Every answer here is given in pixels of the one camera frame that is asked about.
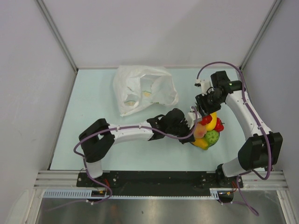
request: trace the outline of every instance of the pink fruit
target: pink fruit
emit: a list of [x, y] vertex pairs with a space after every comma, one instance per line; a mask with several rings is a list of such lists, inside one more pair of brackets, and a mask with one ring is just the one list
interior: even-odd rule
[[197, 124], [196, 129], [194, 131], [194, 137], [197, 139], [201, 139], [206, 134], [206, 126], [201, 125], [200, 123]]

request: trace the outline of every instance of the light blue table surface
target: light blue table surface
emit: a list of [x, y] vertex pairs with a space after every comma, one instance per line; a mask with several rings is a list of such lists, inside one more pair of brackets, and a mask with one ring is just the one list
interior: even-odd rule
[[[205, 69], [201, 78], [224, 69]], [[175, 107], [185, 114], [195, 105], [195, 96], [201, 93], [194, 86], [199, 69], [168, 69], [178, 91]], [[234, 69], [225, 69], [231, 80], [236, 80]], [[112, 88], [115, 69], [79, 70], [71, 99], [63, 121], [51, 170], [80, 170], [82, 159], [73, 153], [78, 136], [97, 119], [105, 118], [111, 124], [133, 124], [174, 107], [151, 105], [145, 110], [120, 117]], [[217, 166], [234, 159], [245, 142], [244, 134], [230, 108], [222, 105], [217, 112], [225, 123], [224, 131], [214, 146], [204, 151], [190, 143], [165, 137], [156, 141], [132, 141], [114, 145], [102, 160], [103, 170], [153, 170], [153, 171], [215, 171]]]

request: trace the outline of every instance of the white wall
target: white wall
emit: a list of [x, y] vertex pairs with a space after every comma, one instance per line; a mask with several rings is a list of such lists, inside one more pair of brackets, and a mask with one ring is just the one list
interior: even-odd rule
[[79, 68], [240, 65], [274, 0], [45, 0]]
[[0, 1], [0, 223], [46, 169], [75, 77], [35, 1]]
[[284, 1], [245, 67], [253, 104], [284, 142], [276, 168], [299, 208], [299, 1]]

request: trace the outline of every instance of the metal frame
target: metal frame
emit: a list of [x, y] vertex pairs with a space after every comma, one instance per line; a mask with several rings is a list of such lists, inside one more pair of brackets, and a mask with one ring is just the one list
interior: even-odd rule
[[61, 118], [60, 127], [59, 127], [58, 133], [57, 133], [56, 138], [55, 138], [55, 144], [54, 144], [54, 147], [51, 149], [52, 152], [50, 154], [50, 159], [48, 160], [48, 164], [47, 164], [48, 169], [50, 169], [51, 163], [53, 161], [55, 149], [56, 149], [56, 146], [57, 146], [57, 143], [58, 143], [58, 139], [59, 139], [61, 128], [62, 128], [62, 125], [63, 125], [63, 122], [64, 122], [64, 118], [65, 118], [65, 115], [66, 115], [66, 111], [67, 111], [67, 108], [68, 108], [70, 100], [71, 100], [71, 94], [73, 93], [73, 89], [74, 89], [74, 86], [75, 86], [76, 79], [77, 79], [77, 76], [75, 75], [75, 77], [72, 80], [71, 90], [70, 90], [69, 96], [67, 98], [67, 102], [65, 104], [65, 107], [64, 107], [64, 113], [63, 113], [63, 116]]
[[265, 20], [263, 21], [263, 24], [261, 26], [261, 28], [259, 29], [256, 37], [254, 38], [254, 41], [252, 42], [247, 54], [245, 55], [242, 63], [241, 63], [241, 70], [243, 70], [248, 62], [248, 60], [251, 58], [253, 52], [255, 51], [255, 49], [257, 48], [258, 44], [260, 43], [262, 37], [264, 36], [264, 34], [266, 33], [267, 28], [269, 27], [271, 21], [274, 18], [274, 15], [276, 14], [278, 8], [281, 6], [282, 2], [284, 0], [275, 0], [275, 2], [273, 3], [270, 11], [268, 12]]
[[[34, 184], [34, 196], [31, 205], [29, 206], [26, 224], [35, 224], [38, 219], [38, 212], [44, 194], [46, 197], [52, 198], [87, 198], [91, 190], [94, 188], [77, 188], [77, 178], [80, 171], [40, 171], [37, 175]], [[282, 171], [273, 171], [268, 180], [260, 180], [254, 173], [242, 176], [243, 190], [276, 190], [280, 205], [282, 207], [284, 217], [287, 224], [297, 224], [299, 220], [296, 211], [293, 209], [293, 204], [290, 196], [284, 173]], [[231, 189], [210, 189], [211, 197], [190, 197], [182, 199], [217, 199], [218, 190]], [[152, 199], [156, 197], [113, 197], [114, 199]], [[159, 197], [159, 199], [179, 199], [180, 197]]]
[[[275, 0], [275, 2], [273, 3], [271, 9], [269, 10], [265, 20], [263, 21], [261, 28], [259, 29], [256, 37], [254, 38], [248, 52], [246, 53], [240, 68], [243, 70], [248, 62], [248, 60], [251, 58], [253, 52], [255, 51], [255, 49], [257, 48], [260, 40], [262, 39], [262, 37], [264, 36], [269, 24], [271, 23], [271, 21], [273, 20], [274, 15], [276, 14], [278, 8], [280, 7], [280, 5], [282, 4], [284, 0]], [[74, 71], [77, 73], [78, 68], [76, 67], [76, 64], [65, 44], [65, 41], [63, 40], [49, 10], [47, 9], [46, 4], [44, 3], [43, 0], [36, 0], [37, 6], [38, 8], [41, 10], [50, 30], [52, 31], [52, 33], [54, 34], [54, 37], [56, 38], [59, 46], [61, 47], [61, 50], [64, 52], [64, 54], [66, 55], [71, 67], [74, 69]]]
[[51, 16], [50, 12], [48, 11], [44, 1], [43, 0], [36, 0], [36, 3], [37, 3], [38, 8], [41, 10], [41, 12], [42, 12], [49, 28], [50, 28], [50, 30], [52, 31], [52, 33], [55, 37], [55, 39], [57, 40], [61, 50], [64, 52], [64, 54], [65, 54], [66, 58], [68, 59], [71, 67], [73, 68], [74, 72], [77, 73], [78, 68], [76, 67], [76, 64], [75, 64], [68, 48], [66, 47], [66, 44], [65, 44], [65, 42], [64, 42], [64, 40], [63, 40], [63, 38], [62, 38], [58, 28], [57, 28], [55, 22], [53, 21], [53, 18]]

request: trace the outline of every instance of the green fruit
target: green fruit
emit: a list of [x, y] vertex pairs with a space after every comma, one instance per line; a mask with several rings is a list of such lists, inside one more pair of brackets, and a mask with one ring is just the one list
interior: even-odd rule
[[205, 138], [211, 145], [215, 144], [219, 139], [219, 133], [215, 130], [211, 130], [205, 134]]

